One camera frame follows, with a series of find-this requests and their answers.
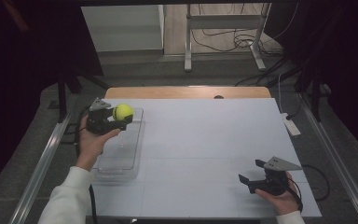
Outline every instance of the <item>metal rail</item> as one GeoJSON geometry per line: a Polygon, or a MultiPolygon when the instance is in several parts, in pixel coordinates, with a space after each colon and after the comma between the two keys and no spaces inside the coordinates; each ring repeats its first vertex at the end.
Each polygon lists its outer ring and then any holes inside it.
{"type": "Polygon", "coordinates": [[[340,179],[344,189],[350,196],[354,208],[358,213],[358,185],[351,176],[351,173],[345,166],[342,159],[339,157],[336,147],[334,146],[333,142],[325,131],[323,124],[321,122],[318,122],[316,118],[312,115],[312,112],[310,111],[310,102],[308,101],[307,97],[304,97],[303,100],[305,102],[305,106],[303,106],[303,109],[306,112],[307,117],[310,120],[310,123],[314,128],[316,134],[318,135],[322,145],[324,146],[324,151],[326,152],[328,159],[331,161],[333,168],[338,175],[338,178],[340,179]]]}
{"type": "Polygon", "coordinates": [[[30,181],[25,188],[25,191],[22,193],[20,201],[17,204],[17,208],[14,210],[13,216],[9,223],[24,223],[25,219],[28,217],[36,194],[39,191],[43,180],[45,179],[46,172],[48,171],[51,160],[53,159],[56,149],[62,139],[62,135],[65,132],[66,126],[72,117],[72,111],[75,108],[77,98],[78,96],[73,94],[69,97],[67,113],[62,122],[57,123],[56,127],[54,128],[54,131],[51,134],[48,143],[46,144],[45,150],[43,151],[43,154],[34,169],[34,173],[32,174],[30,181]]]}

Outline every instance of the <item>white tabletop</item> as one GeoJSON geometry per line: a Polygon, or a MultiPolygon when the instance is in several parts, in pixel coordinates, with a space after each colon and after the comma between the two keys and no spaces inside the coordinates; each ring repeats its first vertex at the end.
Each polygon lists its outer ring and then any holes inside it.
{"type": "MultiPolygon", "coordinates": [[[[92,184],[98,216],[275,217],[272,206],[238,179],[265,179],[255,160],[272,156],[300,165],[274,99],[105,101],[142,108],[145,132],[136,178],[92,184]]],[[[291,174],[301,189],[302,216],[320,217],[303,171],[291,174]]]]}

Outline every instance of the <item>hand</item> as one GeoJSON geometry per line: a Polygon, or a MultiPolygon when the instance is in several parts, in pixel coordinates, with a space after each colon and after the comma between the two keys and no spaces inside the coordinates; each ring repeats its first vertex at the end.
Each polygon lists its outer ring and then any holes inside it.
{"type": "Polygon", "coordinates": [[[98,156],[103,151],[103,145],[112,137],[120,133],[120,129],[104,135],[97,135],[86,130],[87,117],[81,120],[80,124],[80,155],[77,158],[76,166],[90,171],[98,156]]]}
{"type": "MultiPolygon", "coordinates": [[[[287,178],[292,179],[292,176],[288,172],[286,172],[286,175],[287,178]]],[[[297,193],[295,184],[292,181],[289,181],[289,186],[295,193],[297,193]]],[[[279,196],[271,195],[261,189],[256,189],[255,193],[272,203],[275,207],[275,211],[279,216],[286,215],[298,210],[298,204],[295,197],[293,197],[293,195],[288,191],[279,196]]]]}

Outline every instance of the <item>clear plastic container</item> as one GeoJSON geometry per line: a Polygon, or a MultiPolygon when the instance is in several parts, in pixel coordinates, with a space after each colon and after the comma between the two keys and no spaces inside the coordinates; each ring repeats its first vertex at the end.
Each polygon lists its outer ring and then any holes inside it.
{"type": "Polygon", "coordinates": [[[142,137],[145,127],[143,109],[134,108],[127,130],[108,141],[92,172],[96,181],[125,181],[138,175],[142,137]]]}

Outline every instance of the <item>tennis ball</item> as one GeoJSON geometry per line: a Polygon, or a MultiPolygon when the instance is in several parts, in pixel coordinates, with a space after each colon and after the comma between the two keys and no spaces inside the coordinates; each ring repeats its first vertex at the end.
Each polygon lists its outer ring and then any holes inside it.
{"type": "Polygon", "coordinates": [[[120,104],[113,109],[114,120],[124,120],[127,116],[133,115],[133,109],[129,105],[120,104]]]}

